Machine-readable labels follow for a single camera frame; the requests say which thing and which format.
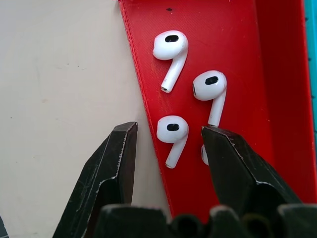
wireless earbud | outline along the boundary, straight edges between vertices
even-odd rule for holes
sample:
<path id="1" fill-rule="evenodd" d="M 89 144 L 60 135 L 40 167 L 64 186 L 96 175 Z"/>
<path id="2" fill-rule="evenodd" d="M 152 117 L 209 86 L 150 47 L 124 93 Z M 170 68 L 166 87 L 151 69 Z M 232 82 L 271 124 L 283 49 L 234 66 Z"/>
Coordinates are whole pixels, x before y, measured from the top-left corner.
<path id="1" fill-rule="evenodd" d="M 159 60 L 171 60 L 161 90 L 170 93 L 182 71 L 188 53 L 187 37 L 180 31 L 166 31 L 154 39 L 153 55 Z"/>
<path id="2" fill-rule="evenodd" d="M 188 124 L 179 116 L 166 116 L 158 121 L 157 137 L 165 143 L 174 143 L 165 165 L 174 169 L 188 138 Z"/>
<path id="3" fill-rule="evenodd" d="M 208 124 L 219 126 L 227 92 L 227 80 L 223 73 L 219 71 L 207 71 L 202 73 L 193 82 L 194 96 L 198 100 L 212 100 L 211 112 Z M 208 158 L 205 146 L 202 146 L 202 159 L 208 165 Z"/>

earbud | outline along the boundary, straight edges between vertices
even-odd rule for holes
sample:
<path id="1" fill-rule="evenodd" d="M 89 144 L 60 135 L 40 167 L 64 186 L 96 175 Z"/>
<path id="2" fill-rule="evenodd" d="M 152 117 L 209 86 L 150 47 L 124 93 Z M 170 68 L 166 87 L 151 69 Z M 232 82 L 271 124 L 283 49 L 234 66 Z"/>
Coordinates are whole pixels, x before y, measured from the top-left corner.
<path id="1" fill-rule="evenodd" d="M 166 116 L 158 121 L 157 137 L 165 143 L 174 143 L 165 165 L 174 169 L 188 138 L 188 124 L 179 116 Z"/>
<path id="2" fill-rule="evenodd" d="M 198 100 L 212 100 L 211 112 L 208 124 L 219 126 L 227 92 L 227 80 L 223 73 L 219 71 L 207 71 L 202 73 L 193 82 L 194 96 Z M 202 159 L 208 165 L 208 158 L 205 146 L 202 146 Z"/>
<path id="3" fill-rule="evenodd" d="M 171 60 L 161 90 L 170 93 L 182 71 L 188 53 L 187 37 L 180 31 L 165 31 L 154 39 L 153 55 L 159 60 Z"/>

beige surface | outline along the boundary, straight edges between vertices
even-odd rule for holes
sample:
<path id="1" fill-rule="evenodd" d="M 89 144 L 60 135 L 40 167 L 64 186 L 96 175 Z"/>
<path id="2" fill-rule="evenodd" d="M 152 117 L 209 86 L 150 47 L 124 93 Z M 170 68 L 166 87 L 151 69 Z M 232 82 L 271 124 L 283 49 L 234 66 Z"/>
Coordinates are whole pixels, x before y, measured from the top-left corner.
<path id="1" fill-rule="evenodd" d="M 168 212 L 113 0 L 0 0 L 0 215 L 11 238 L 52 237 L 86 160 L 139 123 L 133 203 Z"/>

teal object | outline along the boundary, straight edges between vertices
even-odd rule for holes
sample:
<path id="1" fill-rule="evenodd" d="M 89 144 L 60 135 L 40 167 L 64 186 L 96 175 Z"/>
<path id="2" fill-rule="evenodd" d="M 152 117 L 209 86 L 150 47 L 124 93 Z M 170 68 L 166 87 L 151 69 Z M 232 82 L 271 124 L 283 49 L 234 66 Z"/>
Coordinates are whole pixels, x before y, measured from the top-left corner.
<path id="1" fill-rule="evenodd" d="M 315 149 L 317 143 L 317 0 L 305 0 L 308 61 L 312 89 Z"/>

red tray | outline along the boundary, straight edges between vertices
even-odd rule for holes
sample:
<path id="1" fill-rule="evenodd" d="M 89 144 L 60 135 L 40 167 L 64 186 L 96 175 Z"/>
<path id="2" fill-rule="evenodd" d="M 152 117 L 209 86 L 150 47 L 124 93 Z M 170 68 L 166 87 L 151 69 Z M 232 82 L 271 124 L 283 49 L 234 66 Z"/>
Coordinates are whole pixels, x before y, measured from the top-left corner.
<path id="1" fill-rule="evenodd" d="M 120 6 L 173 216 L 192 213 L 206 221 L 218 203 L 200 154 L 211 101 L 196 100 L 192 90 L 195 77 L 208 70 L 227 78 L 220 127 L 243 135 L 304 202 L 317 201 L 301 0 L 121 0 Z M 167 30 L 182 31 L 189 41 L 170 94 L 160 85 L 171 61 L 152 55 L 155 36 Z M 172 145 L 156 137 L 157 121 L 167 115 L 181 116 L 189 125 L 173 170 L 165 166 Z"/>

